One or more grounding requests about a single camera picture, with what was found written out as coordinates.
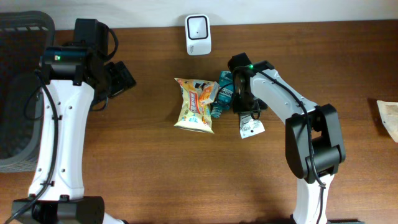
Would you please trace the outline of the teal mouthwash bottle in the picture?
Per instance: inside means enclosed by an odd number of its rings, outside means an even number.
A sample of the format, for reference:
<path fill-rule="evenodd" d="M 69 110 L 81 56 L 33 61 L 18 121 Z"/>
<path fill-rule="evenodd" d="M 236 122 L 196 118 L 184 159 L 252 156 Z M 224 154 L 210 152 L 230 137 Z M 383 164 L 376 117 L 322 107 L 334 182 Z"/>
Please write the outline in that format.
<path fill-rule="evenodd" d="M 229 110 L 233 96 L 233 75 L 230 71 L 222 71 L 219 78 L 220 90 L 216 101 L 212 104 L 211 116 L 219 118 L 224 110 Z"/>

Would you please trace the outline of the clear blister pack white card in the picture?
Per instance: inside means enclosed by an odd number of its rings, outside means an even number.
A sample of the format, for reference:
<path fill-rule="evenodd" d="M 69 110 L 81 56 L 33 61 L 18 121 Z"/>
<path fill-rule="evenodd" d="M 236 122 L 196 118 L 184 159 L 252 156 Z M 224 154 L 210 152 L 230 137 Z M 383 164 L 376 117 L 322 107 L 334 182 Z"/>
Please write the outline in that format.
<path fill-rule="evenodd" d="M 264 125 L 258 119 L 253 119 L 249 113 L 239 114 L 239 133 L 242 139 L 255 136 L 265 131 Z"/>

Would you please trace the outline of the yellow snack bag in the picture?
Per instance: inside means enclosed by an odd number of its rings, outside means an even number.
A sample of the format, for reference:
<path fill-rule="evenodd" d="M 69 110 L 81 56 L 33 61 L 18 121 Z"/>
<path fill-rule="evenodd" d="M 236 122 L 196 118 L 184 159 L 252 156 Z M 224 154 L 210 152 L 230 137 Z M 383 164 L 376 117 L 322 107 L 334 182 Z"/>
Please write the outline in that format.
<path fill-rule="evenodd" d="M 213 134 L 210 106 L 200 103 L 204 87 L 211 81 L 175 78 L 180 85 L 183 103 L 176 128 Z"/>

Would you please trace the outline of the beige paper pouch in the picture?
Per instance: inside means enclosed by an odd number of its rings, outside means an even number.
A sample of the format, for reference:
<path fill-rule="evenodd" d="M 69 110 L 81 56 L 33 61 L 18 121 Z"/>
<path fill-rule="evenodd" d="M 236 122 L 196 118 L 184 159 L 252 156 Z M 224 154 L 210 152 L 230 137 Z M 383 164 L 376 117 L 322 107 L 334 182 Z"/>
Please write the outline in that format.
<path fill-rule="evenodd" d="M 377 100 L 376 102 L 386 131 L 394 142 L 397 142 L 397 102 L 382 100 Z"/>

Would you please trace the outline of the small orange box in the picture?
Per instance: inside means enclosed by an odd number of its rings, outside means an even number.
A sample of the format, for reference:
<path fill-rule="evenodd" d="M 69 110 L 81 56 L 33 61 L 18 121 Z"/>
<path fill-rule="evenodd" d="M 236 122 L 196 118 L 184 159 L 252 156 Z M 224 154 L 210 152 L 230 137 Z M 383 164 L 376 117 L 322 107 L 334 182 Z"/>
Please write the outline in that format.
<path fill-rule="evenodd" d="M 199 102 L 203 105 L 211 104 L 215 101 L 220 85 L 217 82 L 211 82 L 203 87 L 199 97 Z"/>

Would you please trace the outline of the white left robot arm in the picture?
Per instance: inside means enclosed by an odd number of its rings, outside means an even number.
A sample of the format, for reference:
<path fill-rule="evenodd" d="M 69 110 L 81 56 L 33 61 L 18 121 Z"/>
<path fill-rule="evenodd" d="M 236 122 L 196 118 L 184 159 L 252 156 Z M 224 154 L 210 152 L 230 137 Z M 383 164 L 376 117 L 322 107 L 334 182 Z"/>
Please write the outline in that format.
<path fill-rule="evenodd" d="M 77 19 L 73 40 L 47 47 L 35 76 L 44 96 L 40 150 L 26 198 L 12 204 L 21 223 L 116 223 L 100 196 L 86 196 L 82 160 L 88 113 L 135 86 L 108 49 L 116 34 L 96 19 Z"/>

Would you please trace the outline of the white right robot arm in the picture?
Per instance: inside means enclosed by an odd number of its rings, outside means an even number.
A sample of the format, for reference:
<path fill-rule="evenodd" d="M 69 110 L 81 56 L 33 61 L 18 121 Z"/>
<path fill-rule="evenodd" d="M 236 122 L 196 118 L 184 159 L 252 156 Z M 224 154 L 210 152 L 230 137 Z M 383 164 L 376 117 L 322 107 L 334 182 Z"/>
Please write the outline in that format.
<path fill-rule="evenodd" d="M 346 159 L 338 112 L 320 106 L 287 84 L 267 60 L 252 63 L 245 53 L 231 57 L 233 111 L 259 119 L 272 110 L 285 125 L 285 158 L 297 178 L 293 223 L 328 223 L 328 191 Z"/>

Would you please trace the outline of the white barcode scanner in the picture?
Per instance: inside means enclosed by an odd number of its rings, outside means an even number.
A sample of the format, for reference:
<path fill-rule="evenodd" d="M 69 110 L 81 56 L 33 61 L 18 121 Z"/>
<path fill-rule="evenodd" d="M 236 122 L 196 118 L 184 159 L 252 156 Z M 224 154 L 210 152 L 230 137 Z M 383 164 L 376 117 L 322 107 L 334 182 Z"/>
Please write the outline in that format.
<path fill-rule="evenodd" d="M 187 54 L 207 55 L 211 52 L 211 29 L 209 17 L 204 14 L 188 15 L 185 18 Z"/>

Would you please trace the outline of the dark grey plastic basket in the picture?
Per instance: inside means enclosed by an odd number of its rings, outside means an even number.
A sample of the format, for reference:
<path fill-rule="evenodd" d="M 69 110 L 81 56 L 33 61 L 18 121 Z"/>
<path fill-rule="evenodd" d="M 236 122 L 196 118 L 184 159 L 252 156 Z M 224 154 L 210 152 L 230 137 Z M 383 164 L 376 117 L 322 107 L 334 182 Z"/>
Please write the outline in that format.
<path fill-rule="evenodd" d="M 2 173 L 36 168 L 44 96 L 35 71 L 54 34 L 54 22 L 44 12 L 1 13 Z"/>

